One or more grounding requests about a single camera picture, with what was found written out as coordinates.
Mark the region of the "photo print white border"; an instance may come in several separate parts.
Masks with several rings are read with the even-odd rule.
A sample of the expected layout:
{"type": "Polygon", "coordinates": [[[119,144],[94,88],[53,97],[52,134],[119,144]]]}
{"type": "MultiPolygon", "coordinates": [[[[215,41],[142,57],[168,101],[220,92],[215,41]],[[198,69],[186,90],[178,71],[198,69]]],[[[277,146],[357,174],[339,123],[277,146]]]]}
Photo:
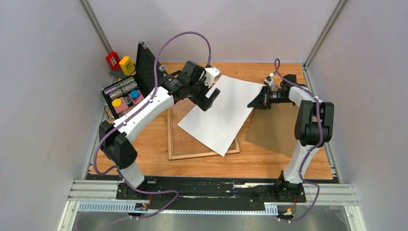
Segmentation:
{"type": "Polygon", "coordinates": [[[225,156],[252,112],[247,105],[262,87],[261,83],[222,75],[208,93],[220,90],[211,108],[203,111],[195,106],[178,126],[218,155],[225,156]]]}

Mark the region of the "brown cardboard backing sheet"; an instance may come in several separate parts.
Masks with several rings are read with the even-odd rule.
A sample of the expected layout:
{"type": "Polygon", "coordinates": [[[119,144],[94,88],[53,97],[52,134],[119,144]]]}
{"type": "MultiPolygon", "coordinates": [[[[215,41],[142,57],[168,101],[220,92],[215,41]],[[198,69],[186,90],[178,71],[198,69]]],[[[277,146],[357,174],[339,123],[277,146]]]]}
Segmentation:
{"type": "Polygon", "coordinates": [[[245,141],[291,157],[296,147],[294,127],[298,107],[273,104],[269,110],[255,109],[245,141]]]}

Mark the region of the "wooden picture frame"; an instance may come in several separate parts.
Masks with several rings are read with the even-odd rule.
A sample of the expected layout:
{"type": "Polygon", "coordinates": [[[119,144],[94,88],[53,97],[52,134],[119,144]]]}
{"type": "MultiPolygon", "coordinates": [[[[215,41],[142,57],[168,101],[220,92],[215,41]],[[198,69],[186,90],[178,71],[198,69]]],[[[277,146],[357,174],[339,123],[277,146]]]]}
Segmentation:
{"type": "Polygon", "coordinates": [[[193,104],[182,103],[167,110],[168,160],[170,161],[218,156],[216,152],[178,126],[193,107],[193,104]]]}

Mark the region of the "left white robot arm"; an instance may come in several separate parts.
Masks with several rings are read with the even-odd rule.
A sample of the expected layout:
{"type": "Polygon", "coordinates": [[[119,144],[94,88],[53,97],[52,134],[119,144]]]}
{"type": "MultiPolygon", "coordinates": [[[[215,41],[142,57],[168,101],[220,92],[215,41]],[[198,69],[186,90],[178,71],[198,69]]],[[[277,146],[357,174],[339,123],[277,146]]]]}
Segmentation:
{"type": "Polygon", "coordinates": [[[182,70],[174,75],[165,74],[141,103],[113,123],[100,124],[99,149],[110,159],[125,182],[130,184],[129,193],[136,199],[147,194],[145,177],[137,165],[137,151],[132,143],[140,132],[163,111],[179,101],[189,99],[207,111],[220,94],[218,88],[210,96],[213,84],[221,76],[221,71],[213,66],[187,61],[182,70]]]}

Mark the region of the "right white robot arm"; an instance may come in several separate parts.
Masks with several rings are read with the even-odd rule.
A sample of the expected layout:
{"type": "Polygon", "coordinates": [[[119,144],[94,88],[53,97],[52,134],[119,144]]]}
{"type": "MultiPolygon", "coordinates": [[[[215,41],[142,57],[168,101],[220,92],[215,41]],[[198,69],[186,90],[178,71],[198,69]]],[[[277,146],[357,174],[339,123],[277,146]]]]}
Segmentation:
{"type": "Polygon", "coordinates": [[[247,106],[269,110],[274,103],[292,103],[298,107],[294,126],[296,147],[274,186],[276,197],[287,201],[301,193],[304,174],[312,158],[332,138],[334,104],[320,100],[306,85],[298,84],[296,75],[292,74],[283,76],[279,87],[270,74],[265,78],[260,93],[247,106]]]}

